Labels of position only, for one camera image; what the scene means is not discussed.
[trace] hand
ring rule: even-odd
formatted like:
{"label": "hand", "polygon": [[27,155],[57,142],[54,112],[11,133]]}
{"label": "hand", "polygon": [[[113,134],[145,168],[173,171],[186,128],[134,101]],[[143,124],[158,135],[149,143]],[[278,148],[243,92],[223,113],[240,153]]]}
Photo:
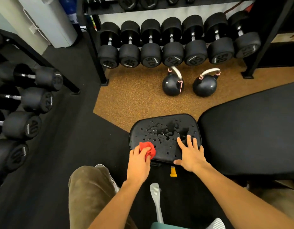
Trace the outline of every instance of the hand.
{"label": "hand", "polygon": [[204,148],[202,145],[200,145],[200,150],[198,149],[197,139],[194,138],[192,144],[191,136],[187,135],[188,147],[183,144],[179,137],[177,138],[177,141],[182,150],[182,160],[174,160],[174,164],[182,165],[184,169],[192,172],[195,165],[206,162],[204,157]]}
{"label": "hand", "polygon": [[145,161],[146,153],[151,150],[150,147],[144,148],[140,152],[140,146],[136,146],[130,151],[130,158],[127,170],[127,182],[138,184],[139,187],[147,179],[150,171],[150,156]]}

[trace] brown speckled floor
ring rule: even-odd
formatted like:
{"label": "brown speckled floor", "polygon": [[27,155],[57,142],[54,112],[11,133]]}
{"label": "brown speckled floor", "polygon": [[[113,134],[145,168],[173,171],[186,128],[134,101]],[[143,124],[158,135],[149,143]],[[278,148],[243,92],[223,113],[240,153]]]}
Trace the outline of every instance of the brown speckled floor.
{"label": "brown speckled floor", "polygon": [[243,61],[232,59],[217,66],[221,75],[216,92],[206,98],[196,96],[192,83],[199,74],[213,67],[208,61],[197,67],[179,65],[185,86],[175,97],[167,96],[162,90],[162,80],[167,75],[163,64],[153,69],[142,65],[133,69],[121,65],[107,69],[110,83],[101,87],[93,112],[129,132],[140,119],[188,113],[198,120],[215,105],[294,82],[294,67],[257,69],[255,79],[245,80],[240,74],[246,69]]}

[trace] yellow handle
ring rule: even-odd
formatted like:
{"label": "yellow handle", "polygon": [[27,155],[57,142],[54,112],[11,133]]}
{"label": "yellow handle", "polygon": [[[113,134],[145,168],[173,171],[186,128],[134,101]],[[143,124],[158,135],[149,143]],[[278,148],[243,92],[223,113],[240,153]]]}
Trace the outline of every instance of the yellow handle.
{"label": "yellow handle", "polygon": [[176,174],[176,168],[174,166],[171,167],[170,177],[178,177],[178,175]]}

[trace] red cloth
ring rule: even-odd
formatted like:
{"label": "red cloth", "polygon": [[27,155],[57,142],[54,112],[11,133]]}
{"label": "red cloth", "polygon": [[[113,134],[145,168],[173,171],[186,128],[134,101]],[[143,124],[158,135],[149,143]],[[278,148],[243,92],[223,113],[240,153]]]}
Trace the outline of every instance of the red cloth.
{"label": "red cloth", "polygon": [[151,150],[147,151],[146,156],[145,156],[145,160],[147,159],[147,157],[149,155],[150,155],[150,159],[152,159],[156,155],[156,149],[154,148],[153,144],[149,141],[140,142],[140,152],[146,147],[150,147]]}

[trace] black leather padding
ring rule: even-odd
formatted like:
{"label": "black leather padding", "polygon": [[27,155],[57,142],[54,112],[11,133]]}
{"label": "black leather padding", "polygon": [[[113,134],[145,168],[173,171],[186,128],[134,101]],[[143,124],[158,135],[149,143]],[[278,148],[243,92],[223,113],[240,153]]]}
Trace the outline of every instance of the black leather padding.
{"label": "black leather padding", "polygon": [[150,141],[156,155],[152,161],[173,164],[176,159],[182,159],[182,151],[176,139],[181,138],[186,143],[186,136],[196,138],[201,145],[200,133],[196,120],[188,114],[153,117],[137,121],[129,134],[130,149],[134,149],[140,142]]}
{"label": "black leather padding", "polygon": [[210,108],[198,126],[220,173],[294,179],[294,83]]}

